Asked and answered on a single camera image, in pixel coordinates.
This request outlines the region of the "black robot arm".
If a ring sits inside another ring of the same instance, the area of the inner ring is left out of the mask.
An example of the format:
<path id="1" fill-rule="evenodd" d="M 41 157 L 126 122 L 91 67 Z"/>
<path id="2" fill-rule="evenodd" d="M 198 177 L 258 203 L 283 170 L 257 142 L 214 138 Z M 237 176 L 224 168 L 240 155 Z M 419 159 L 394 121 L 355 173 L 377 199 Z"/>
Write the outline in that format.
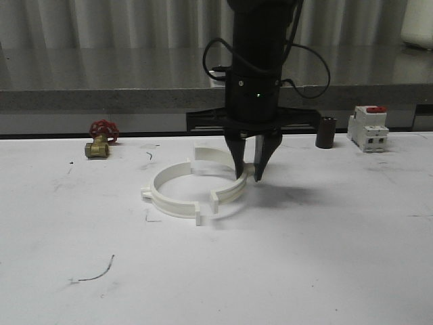
<path id="1" fill-rule="evenodd" d="M 230 1 L 234 12 L 233 43 L 227 49 L 232 62 L 221 70 L 225 84 L 222 108 L 189 112 L 187 130 L 220 127 L 230 149 L 236 176 L 244 171 L 246 138 L 256 138 L 254 178 L 260 181 L 265 167 L 282 141 L 282 127 L 319 126 L 316 110 L 279 106 L 281 70 L 296 30 L 301 1 Z"/>

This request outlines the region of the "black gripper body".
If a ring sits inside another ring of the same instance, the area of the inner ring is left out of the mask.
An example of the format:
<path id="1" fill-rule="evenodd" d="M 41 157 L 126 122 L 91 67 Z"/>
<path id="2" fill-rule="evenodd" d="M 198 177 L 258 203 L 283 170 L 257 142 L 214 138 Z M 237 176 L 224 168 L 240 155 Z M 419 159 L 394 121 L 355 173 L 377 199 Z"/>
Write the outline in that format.
<path id="1" fill-rule="evenodd" d="M 225 105 L 186 115 L 187 130 L 221 128 L 228 139 L 276 135 L 284 127 L 306 125 L 317 130 L 316 110 L 279 106 L 280 81 L 275 77 L 241 77 L 232 71 L 225 83 Z"/>

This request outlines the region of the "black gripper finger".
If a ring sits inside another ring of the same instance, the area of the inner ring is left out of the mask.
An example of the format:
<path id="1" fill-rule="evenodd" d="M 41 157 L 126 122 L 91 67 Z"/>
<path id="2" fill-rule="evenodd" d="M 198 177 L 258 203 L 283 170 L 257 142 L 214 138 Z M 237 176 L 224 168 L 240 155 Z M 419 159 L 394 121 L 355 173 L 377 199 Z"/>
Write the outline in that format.
<path id="1" fill-rule="evenodd" d="M 242 138 L 226 137 L 225 141 L 233 159 L 235 176 L 239 179 L 244 172 L 244 150 L 246 147 L 246 140 Z"/>
<path id="2" fill-rule="evenodd" d="M 281 132 L 270 132 L 255 137 L 254 180 L 262 179 L 267 163 L 282 141 Z"/>

